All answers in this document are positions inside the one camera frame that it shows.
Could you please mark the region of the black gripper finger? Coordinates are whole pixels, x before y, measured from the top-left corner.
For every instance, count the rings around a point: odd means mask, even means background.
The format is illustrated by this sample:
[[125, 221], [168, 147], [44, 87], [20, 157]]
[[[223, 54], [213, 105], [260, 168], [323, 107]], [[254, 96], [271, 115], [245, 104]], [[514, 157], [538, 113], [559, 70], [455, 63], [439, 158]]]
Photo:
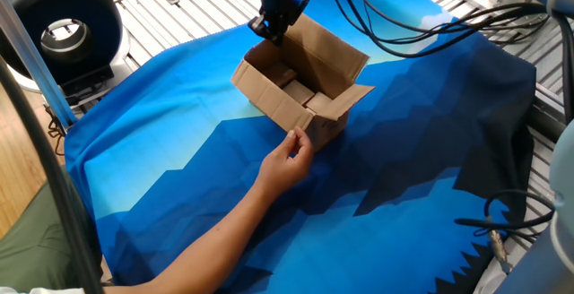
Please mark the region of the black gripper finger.
[[268, 25], [265, 23], [265, 16], [260, 14], [248, 22], [248, 27], [260, 38], [272, 39], [273, 35], [270, 32]]
[[268, 25], [270, 41], [277, 47], [283, 43], [283, 37], [288, 30], [288, 24], [284, 22], [270, 22]]

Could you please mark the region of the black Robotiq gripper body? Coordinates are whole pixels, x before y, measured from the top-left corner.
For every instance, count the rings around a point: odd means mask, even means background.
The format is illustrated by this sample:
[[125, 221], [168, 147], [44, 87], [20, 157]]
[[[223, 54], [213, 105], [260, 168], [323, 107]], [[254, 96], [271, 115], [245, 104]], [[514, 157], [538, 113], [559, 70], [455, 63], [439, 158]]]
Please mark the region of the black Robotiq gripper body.
[[269, 28], [293, 25], [307, 7], [309, 0], [261, 0], [260, 13]]

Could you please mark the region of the person's bare hand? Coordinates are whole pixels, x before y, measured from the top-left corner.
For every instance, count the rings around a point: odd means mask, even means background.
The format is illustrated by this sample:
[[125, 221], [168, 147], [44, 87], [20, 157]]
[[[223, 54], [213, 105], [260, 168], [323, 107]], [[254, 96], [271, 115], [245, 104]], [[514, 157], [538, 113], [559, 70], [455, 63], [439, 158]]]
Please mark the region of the person's bare hand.
[[309, 137], [300, 127], [295, 127], [264, 158], [254, 187], [276, 199], [308, 176], [313, 157]]

